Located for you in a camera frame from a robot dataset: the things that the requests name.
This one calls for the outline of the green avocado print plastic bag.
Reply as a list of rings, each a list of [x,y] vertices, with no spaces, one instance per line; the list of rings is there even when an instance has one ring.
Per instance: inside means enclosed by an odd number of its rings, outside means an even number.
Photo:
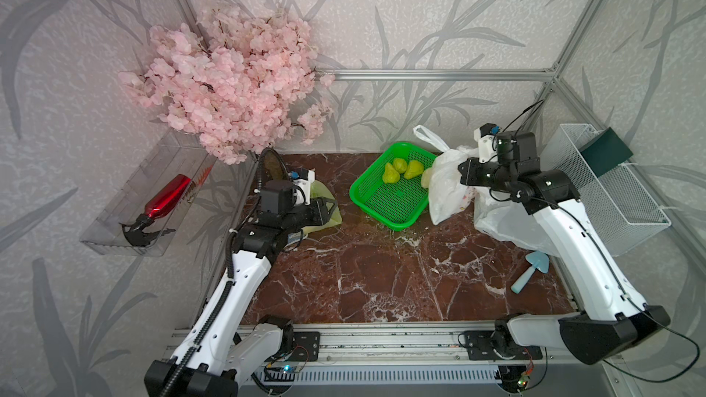
[[[325,184],[314,180],[311,185],[310,195],[312,199],[322,198],[325,200],[322,214],[323,218],[328,219],[328,221],[321,225],[306,226],[303,228],[303,234],[305,237],[311,235],[312,233],[338,227],[342,224],[343,220],[340,208],[338,207],[338,202]]]

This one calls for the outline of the patterned white plastic bag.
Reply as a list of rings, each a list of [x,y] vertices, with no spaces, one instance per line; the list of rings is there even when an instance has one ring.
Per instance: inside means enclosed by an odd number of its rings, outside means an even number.
[[[458,166],[469,158],[478,158],[478,149],[467,146],[450,148],[441,137],[422,125],[415,126],[413,132],[417,139],[441,152],[430,168],[428,178],[430,219],[434,225],[440,225],[464,211],[473,200],[475,189],[461,183]]]

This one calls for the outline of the green pear top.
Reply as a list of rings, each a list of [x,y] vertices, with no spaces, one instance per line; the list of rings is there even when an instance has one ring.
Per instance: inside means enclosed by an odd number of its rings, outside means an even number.
[[[417,160],[411,160],[407,163],[406,172],[404,172],[404,178],[407,180],[417,178],[418,176],[422,176],[425,170],[426,168],[421,162]]]

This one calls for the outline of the white pear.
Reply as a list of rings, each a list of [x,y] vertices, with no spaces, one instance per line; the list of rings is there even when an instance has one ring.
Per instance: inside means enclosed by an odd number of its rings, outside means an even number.
[[[423,187],[423,189],[428,189],[428,188],[429,188],[429,186],[430,186],[430,181],[431,181],[431,177],[432,177],[432,173],[433,173],[433,171],[432,171],[431,168],[427,168],[427,169],[424,170],[424,172],[423,172],[423,174],[422,174],[422,176],[421,176],[421,180],[420,180],[420,185],[421,185],[421,187]]]

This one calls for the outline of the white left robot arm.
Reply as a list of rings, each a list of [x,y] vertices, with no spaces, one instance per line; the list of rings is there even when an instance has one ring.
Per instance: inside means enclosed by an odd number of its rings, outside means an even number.
[[[266,360],[292,351],[290,320],[265,317],[235,342],[260,284],[291,235],[326,225],[338,204],[311,196],[298,181],[273,180],[259,191],[256,218],[235,231],[226,247],[226,271],[202,315],[169,360],[145,374],[151,396],[235,396]]]

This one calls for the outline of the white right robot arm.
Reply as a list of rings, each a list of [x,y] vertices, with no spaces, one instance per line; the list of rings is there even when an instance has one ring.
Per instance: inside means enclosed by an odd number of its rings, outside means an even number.
[[[541,169],[531,132],[487,123],[474,131],[479,156],[459,164],[461,183],[506,193],[555,245],[578,290],[580,312],[519,314],[496,322],[500,347],[551,347],[593,365],[667,329],[671,320],[632,286],[593,228],[580,194],[561,170]]]

